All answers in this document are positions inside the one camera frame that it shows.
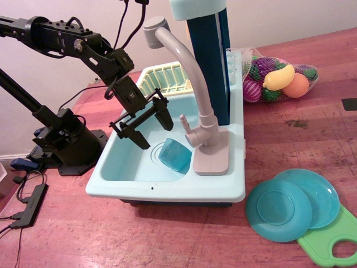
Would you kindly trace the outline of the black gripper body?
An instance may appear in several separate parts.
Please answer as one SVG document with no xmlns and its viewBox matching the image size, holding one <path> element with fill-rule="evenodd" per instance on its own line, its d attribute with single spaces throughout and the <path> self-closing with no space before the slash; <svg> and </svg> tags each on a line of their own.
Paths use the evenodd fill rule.
<svg viewBox="0 0 357 268">
<path fill-rule="evenodd" d="M 126 127 L 136 128 L 151 116 L 155 116 L 153 98 L 165 100 L 160 88 L 156 88 L 153 93 L 144 96 L 137 85 L 129 76 L 115 81 L 108 87 L 108 98 L 116 97 L 126 111 L 123 115 L 110 123 L 117 132 Z"/>
</svg>

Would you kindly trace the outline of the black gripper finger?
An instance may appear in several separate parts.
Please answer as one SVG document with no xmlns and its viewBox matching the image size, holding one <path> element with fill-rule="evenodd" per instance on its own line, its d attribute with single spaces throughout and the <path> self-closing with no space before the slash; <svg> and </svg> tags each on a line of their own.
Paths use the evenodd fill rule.
<svg viewBox="0 0 357 268">
<path fill-rule="evenodd" d="M 167 109 L 166 101 L 159 98 L 153 98 L 153 107 L 155 109 L 155 117 L 163 129 L 171 131 L 173 129 L 173 121 Z"/>
<path fill-rule="evenodd" d="M 132 142 L 134 142 L 138 147 L 140 147 L 143 150 L 147 150 L 150 147 L 150 144 L 147 142 L 145 137 L 139 131 L 136 131 L 132 127 L 126 127 L 123 130 L 119 130 L 117 135 L 120 138 L 130 139 Z"/>
</svg>

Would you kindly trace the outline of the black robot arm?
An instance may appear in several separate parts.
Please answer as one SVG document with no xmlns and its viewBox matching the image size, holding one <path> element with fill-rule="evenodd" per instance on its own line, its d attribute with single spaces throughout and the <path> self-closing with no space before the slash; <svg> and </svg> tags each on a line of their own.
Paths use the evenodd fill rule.
<svg viewBox="0 0 357 268">
<path fill-rule="evenodd" d="M 76 17 L 57 22 L 39 16 L 30 20 L 2 17 L 1 36 L 17 39 L 51 58 L 80 59 L 106 85 L 105 99 L 115 98 L 125 109 L 124 115 L 109 124 L 120 138 L 148 149 L 149 143 L 137 127 L 151 116 L 165 130 L 172 130 L 167 98 L 159 89 L 144 96 L 128 75 L 134 68 L 128 54 L 121 48 L 113 49 L 100 34 L 84 28 Z M 1 87 L 43 124 L 35 132 L 35 148 L 24 160 L 14 161 L 16 168 L 26 171 L 55 168 L 62 176 L 73 176 L 86 173 L 97 163 L 108 141 L 104 131 L 89 130 L 85 118 L 68 108 L 54 113 L 5 72 L 1 72 Z"/>
</svg>

